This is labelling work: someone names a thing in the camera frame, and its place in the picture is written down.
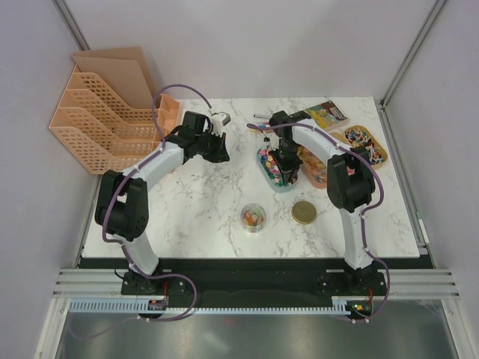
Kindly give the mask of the gold jar lid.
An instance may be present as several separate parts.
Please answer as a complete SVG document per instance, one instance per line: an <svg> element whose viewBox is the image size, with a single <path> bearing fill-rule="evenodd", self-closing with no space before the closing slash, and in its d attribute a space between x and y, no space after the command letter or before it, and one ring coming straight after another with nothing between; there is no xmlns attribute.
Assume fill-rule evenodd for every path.
<svg viewBox="0 0 479 359"><path fill-rule="evenodd" d="M300 224L311 224L317 217L317 210L311 202L301 200L293 205L291 214L296 222Z"/></svg>

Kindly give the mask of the clear glass jar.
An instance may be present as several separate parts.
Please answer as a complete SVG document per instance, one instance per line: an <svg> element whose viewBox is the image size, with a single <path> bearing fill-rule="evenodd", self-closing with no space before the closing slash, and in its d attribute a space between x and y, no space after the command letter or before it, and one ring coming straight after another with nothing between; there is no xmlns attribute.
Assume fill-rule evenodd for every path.
<svg viewBox="0 0 479 359"><path fill-rule="evenodd" d="M258 233L266 223L266 211L260 204L249 203L240 213L240 222L248 233Z"/></svg>

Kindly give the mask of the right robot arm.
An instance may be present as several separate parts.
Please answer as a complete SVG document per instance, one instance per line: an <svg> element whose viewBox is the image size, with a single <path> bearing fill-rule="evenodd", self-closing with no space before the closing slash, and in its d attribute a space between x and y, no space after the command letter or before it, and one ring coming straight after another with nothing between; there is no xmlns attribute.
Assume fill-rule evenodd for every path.
<svg viewBox="0 0 479 359"><path fill-rule="evenodd" d="M370 278L363 269L373 262L367 249L364 214L371 208L372 194L379 184L367 150L341 144L303 111L295 115L276 112L269 119L269 128L278 137L272 158L283 183L289 185L297 177L302 164L298 155L300 147L312 152L326 165L327 195L341 215L344 261L352 269L343 275L342 282L349 293L362 293L370 285Z"/></svg>

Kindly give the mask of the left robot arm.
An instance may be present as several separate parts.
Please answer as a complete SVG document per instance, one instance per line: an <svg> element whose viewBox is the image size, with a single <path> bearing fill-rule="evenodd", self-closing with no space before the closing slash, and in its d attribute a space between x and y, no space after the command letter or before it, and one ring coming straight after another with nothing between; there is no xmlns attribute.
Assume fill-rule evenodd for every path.
<svg viewBox="0 0 479 359"><path fill-rule="evenodd" d="M138 285L148 294L164 286L164 276L156 271L159 258L146 234L149 221L149 191L167 174L195 156L211 163L228 162L224 127L231 116L211 111L208 116L193 111L183 115L164 141L149 155L123 171L106 171L94 213L102 227L102 238L117 243L129 268L139 274Z"/></svg>

